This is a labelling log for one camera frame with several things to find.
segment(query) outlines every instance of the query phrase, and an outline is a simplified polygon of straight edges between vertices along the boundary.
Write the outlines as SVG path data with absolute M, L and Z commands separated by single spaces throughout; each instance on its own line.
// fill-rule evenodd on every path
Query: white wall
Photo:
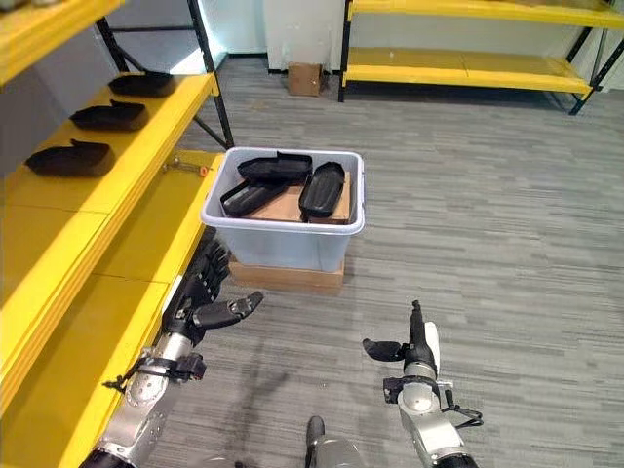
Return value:
M 201 0 L 200 7 L 215 60 L 219 50 L 266 52 L 262 0 Z M 133 0 L 109 15 L 108 22 L 111 26 L 182 25 L 190 24 L 191 18 L 185 0 Z M 143 65 L 159 70 L 171 69 L 199 47 L 193 31 L 124 33 L 116 38 Z
M 214 37 L 230 54 L 266 52 L 262 0 L 202 0 Z
M 302 61 L 339 69 L 343 12 L 344 0 L 264 0 L 269 68 Z
M 622 4 L 624 1 L 620 0 L 618 8 L 622 9 Z M 285 69 L 289 61 L 307 61 L 339 69 L 343 15 L 342 0 L 264 0 L 269 68 Z M 350 45 L 562 57 L 579 32 L 575 26 L 524 21 L 356 15 L 351 26 Z M 599 31 L 594 31 L 574 61 L 585 78 L 591 74 L 599 36 Z M 621 37 L 621 32 L 609 32 L 603 60 Z M 609 74 L 605 85 L 624 89 L 623 75 L 624 68 L 619 65 Z

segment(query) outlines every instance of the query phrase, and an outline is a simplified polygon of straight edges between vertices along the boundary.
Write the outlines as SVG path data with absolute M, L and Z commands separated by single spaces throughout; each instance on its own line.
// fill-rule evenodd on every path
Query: floor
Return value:
M 268 292 L 207 336 L 207 376 L 185 386 L 148 465 L 221 454 L 301 467 L 319 414 L 368 466 L 420 466 L 383 402 L 400 366 L 360 345 L 405 339 L 418 297 L 440 330 L 441 376 L 485 415 L 463 432 L 481 468 L 624 466 L 624 93 L 577 117 L 567 97 L 493 90 L 369 87 L 339 104 L 336 77 L 321 97 L 291 97 L 265 66 L 220 69 L 237 144 L 360 153 L 367 227 L 339 297 Z M 206 141 L 192 128 L 183 144 Z

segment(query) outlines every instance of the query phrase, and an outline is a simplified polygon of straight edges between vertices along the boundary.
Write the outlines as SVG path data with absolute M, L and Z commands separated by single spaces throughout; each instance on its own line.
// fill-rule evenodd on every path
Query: white plastic bin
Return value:
M 238 173 L 238 165 L 253 158 L 275 157 L 277 151 L 310 155 L 314 169 L 328 161 L 335 161 L 342 165 L 345 172 L 351 173 L 351 214 L 348 224 L 227 217 L 220 198 L 243 180 Z M 216 228 L 219 237 L 243 264 L 336 271 L 344 259 L 351 236 L 364 228 L 364 185 L 364 162 L 356 153 L 237 147 L 225 153 L 225 160 L 206 199 L 201 217 L 205 224 Z

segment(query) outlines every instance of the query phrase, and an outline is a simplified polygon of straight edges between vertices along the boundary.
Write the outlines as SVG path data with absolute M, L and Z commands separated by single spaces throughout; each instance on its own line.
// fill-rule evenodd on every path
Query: shelf board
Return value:
M 0 14 L 0 85 L 123 3 L 65 0 L 49 7 L 35 7 L 28 2 Z
M 89 277 L 7 408 L 3 466 L 78 466 L 107 424 L 120 394 L 101 384 L 124 373 L 155 336 L 166 294 L 199 241 L 199 212 L 222 161 L 199 151 L 179 156 L 203 161 L 208 176 L 171 171 L 154 178 L 96 267 L 121 276 Z M 130 251 L 140 255 L 126 264 L 146 262 L 152 272 L 125 268 L 121 257 Z M 41 442 L 37 450 L 24 450 L 33 438 Z
M 624 29 L 624 15 L 603 0 L 353 0 L 355 13 L 440 15 Z
M 124 373 L 155 335 L 167 285 L 92 275 L 2 418 L 2 466 L 79 466 L 120 394 Z M 23 444 L 36 438 L 37 450 Z
M 353 48 L 349 81 L 515 88 L 586 95 L 590 86 L 563 58 L 391 48 Z
M 124 224 L 95 273 L 168 283 L 188 261 L 196 246 L 189 239 L 200 234 L 199 212 L 215 183 L 223 156 L 189 150 L 176 155 L 186 163 L 206 166 L 206 177 L 184 171 L 156 175 L 137 204 L 136 215 Z
M 9 235 L 2 239 L 3 272 L 11 281 L 3 286 L 0 323 L 11 333 L 0 341 L 0 410 L 11 402 L 67 306 L 215 88 L 212 74 L 197 75 L 179 79 L 168 97 L 123 97 L 145 103 L 150 120 L 140 131 L 89 132 L 67 122 L 42 145 L 68 144 L 73 137 L 107 142 L 116 162 L 103 177 L 39 176 L 20 167 L 5 180 L 10 221 L 5 219 Z M 106 88 L 93 103 L 112 97 Z

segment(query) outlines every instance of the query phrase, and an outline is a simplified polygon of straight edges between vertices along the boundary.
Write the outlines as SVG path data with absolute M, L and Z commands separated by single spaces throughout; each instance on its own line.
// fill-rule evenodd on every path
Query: black metal post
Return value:
M 570 110 L 569 115 L 576 115 L 578 111 L 583 108 L 585 102 L 591 97 L 594 91 L 601 85 L 603 79 L 606 77 L 607 73 L 611 70 L 611 68 L 615 65 L 620 56 L 624 53 L 624 39 L 622 39 L 619 44 L 615 47 L 615 50 L 611 54 L 611 56 L 606 60 L 606 63 L 601 68 L 601 71 L 592 79 L 590 82 L 590 86 L 592 87 L 591 91 L 587 94 L 587 96 L 580 100 L 574 105 L 572 110 Z
M 578 35 L 576 42 L 574 43 L 572 48 L 569 50 L 569 53 L 567 54 L 567 57 L 565 58 L 569 63 L 572 63 L 572 61 L 576 57 L 576 54 L 578 54 L 578 51 L 580 51 L 581 47 L 583 47 L 583 44 L 585 44 L 585 41 L 587 40 L 589 33 L 592 32 L 592 29 L 593 28 L 591 26 L 586 26 Z
M 221 146 L 223 146 L 225 149 L 230 149 L 231 146 L 227 145 L 227 141 L 223 141 L 223 139 L 213 130 L 209 127 L 209 125 L 204 122 L 200 117 L 198 117 L 197 115 L 195 117 L 193 117 L 193 120 L 195 121 L 195 123 L 197 125 L 199 125 L 202 130 L 204 132 L 206 132 L 208 135 L 210 135 L 211 137 L 214 138 L 214 140 L 220 144 Z
M 110 30 L 110 26 L 108 25 L 106 18 L 98 20 L 96 22 L 96 26 L 99 30 L 99 34 L 101 34 L 101 38 L 104 40 L 104 44 L 106 44 L 108 53 L 113 58 L 115 65 L 117 65 L 117 69 L 119 71 L 130 71 L 128 64 L 124 60 L 124 56 L 119 52 L 119 45 Z
M 340 83 L 338 84 L 338 102 L 344 102 L 346 83 L 344 74 L 349 63 L 349 36 L 351 35 L 351 21 L 349 20 L 349 8 L 351 0 L 344 0 L 344 24 L 342 25 L 342 54 L 340 56 Z
M 119 53 L 122 55 L 122 57 L 124 59 L 126 59 L 127 61 L 130 62 L 130 64 L 136 68 L 138 71 L 147 71 L 147 68 L 145 68 L 143 65 L 140 64 L 140 62 L 134 58 L 133 56 L 131 56 L 130 54 L 128 54 L 128 52 L 121 47 L 120 45 L 117 45 L 117 51 L 119 51 Z
M 192 31 L 193 29 L 193 26 L 190 24 L 170 26 L 120 26 L 110 28 L 112 32 Z
M 223 95 L 221 94 L 221 87 L 218 84 L 218 77 L 215 72 L 215 63 L 213 62 L 213 56 L 211 55 L 211 48 L 208 44 L 208 34 L 206 33 L 206 28 L 204 27 L 204 23 L 202 22 L 202 14 L 199 9 L 199 4 L 197 0 L 187 0 L 188 1 L 188 10 L 191 14 L 191 19 L 193 20 L 193 27 L 195 29 L 195 34 L 197 35 L 197 42 L 199 43 L 199 47 L 202 51 L 202 56 L 204 58 L 204 65 L 206 66 L 206 71 L 209 73 L 214 73 L 214 78 L 216 79 L 216 87 L 218 89 L 218 95 L 214 96 L 214 105 L 216 106 L 216 113 L 218 114 L 218 120 L 221 123 L 221 127 L 223 128 L 223 135 L 225 136 L 226 147 L 231 148 L 234 146 L 234 137 L 232 136 L 232 131 L 230 130 L 230 123 L 227 118 L 227 112 L 225 112 L 225 104 L 223 103 Z

